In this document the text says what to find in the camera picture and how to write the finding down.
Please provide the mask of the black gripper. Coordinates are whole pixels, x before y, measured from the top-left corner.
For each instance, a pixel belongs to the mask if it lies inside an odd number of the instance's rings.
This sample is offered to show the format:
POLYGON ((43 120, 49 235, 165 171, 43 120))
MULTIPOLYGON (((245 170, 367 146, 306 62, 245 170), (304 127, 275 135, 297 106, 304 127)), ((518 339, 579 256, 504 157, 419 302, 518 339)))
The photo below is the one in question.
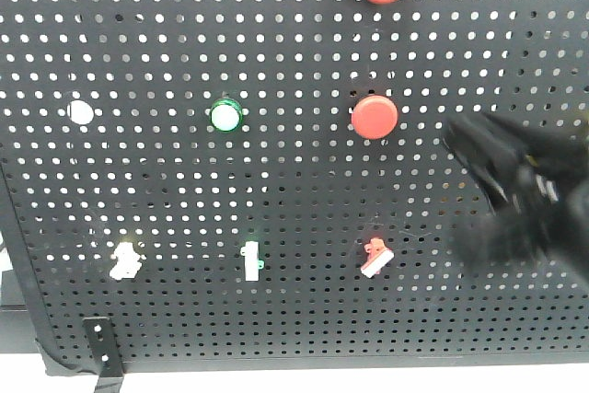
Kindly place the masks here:
POLYGON ((490 207, 504 209, 456 224, 448 247, 467 273, 544 258, 588 272, 586 125, 535 128, 476 112, 449 118, 443 140, 490 207))

